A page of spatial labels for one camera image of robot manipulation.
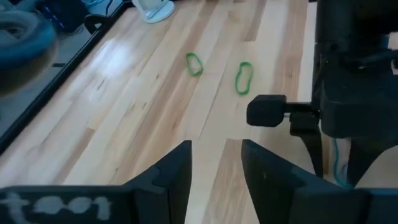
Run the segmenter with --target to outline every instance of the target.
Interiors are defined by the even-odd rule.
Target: white object
[[[174,3],[169,0],[132,0],[145,22],[155,23],[174,12]]]

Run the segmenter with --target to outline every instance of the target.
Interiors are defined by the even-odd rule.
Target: wooden floor
[[[193,140],[186,223],[258,223],[243,179],[240,141],[252,139],[313,172],[303,143],[246,124],[258,94],[309,101],[316,3],[184,0],[165,21],[127,10],[0,157],[0,186],[122,184],[184,139]],[[205,71],[191,77],[185,54]],[[251,91],[235,74],[254,66]]]

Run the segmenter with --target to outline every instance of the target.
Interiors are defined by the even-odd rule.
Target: black frame
[[[130,0],[123,0],[122,4],[108,17],[99,15],[89,15],[85,20],[85,26],[92,34],[88,42],[77,52],[77,54],[64,66],[61,72],[47,85],[38,97],[28,106],[28,108],[18,117],[11,127],[0,137],[0,155],[6,151],[8,146],[33,120],[39,111],[50,101],[55,92],[63,85],[67,78],[75,71],[79,64],[100,42],[105,34],[112,28],[115,22],[123,13],[134,7]],[[93,29],[94,24],[101,24],[97,29]]]

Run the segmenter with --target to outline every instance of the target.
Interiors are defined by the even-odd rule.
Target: wood grain
[[[310,100],[316,6],[184,0],[156,24],[128,9],[0,157],[0,186],[122,184],[191,139],[186,223],[257,224],[241,141],[231,139],[252,139],[313,172],[289,121],[252,127],[246,107],[260,94]],[[200,77],[185,68],[191,51],[203,62]],[[254,66],[246,96],[234,89],[242,61]]]

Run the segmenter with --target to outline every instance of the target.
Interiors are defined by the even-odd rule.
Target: green rubber band
[[[241,79],[242,68],[245,67],[245,66],[250,67],[249,80],[248,80],[248,82],[247,82],[247,84],[246,84],[246,90],[240,91],[240,90],[239,90],[239,87],[238,87],[238,83],[239,83],[239,80]],[[242,63],[240,64],[240,66],[239,66],[239,72],[238,72],[238,74],[236,74],[236,77],[235,77],[235,90],[236,90],[236,92],[237,92],[239,95],[244,96],[244,95],[247,95],[247,94],[250,92],[250,84],[251,84],[251,80],[252,80],[252,78],[253,78],[253,73],[254,73],[253,65],[251,65],[250,62],[242,62]]]
[[[199,71],[197,71],[197,72],[194,72],[194,71],[193,71],[193,69],[192,69],[192,67],[191,67],[191,65],[190,65],[190,63],[189,63],[189,58],[190,58],[190,57],[194,57],[194,58],[197,60],[199,66],[200,66]],[[187,54],[185,55],[185,64],[187,65],[188,71],[190,72],[190,74],[191,74],[193,77],[200,76],[200,75],[203,73],[203,64],[201,63],[199,57],[198,57],[195,53],[189,52],[189,53],[187,53]]]

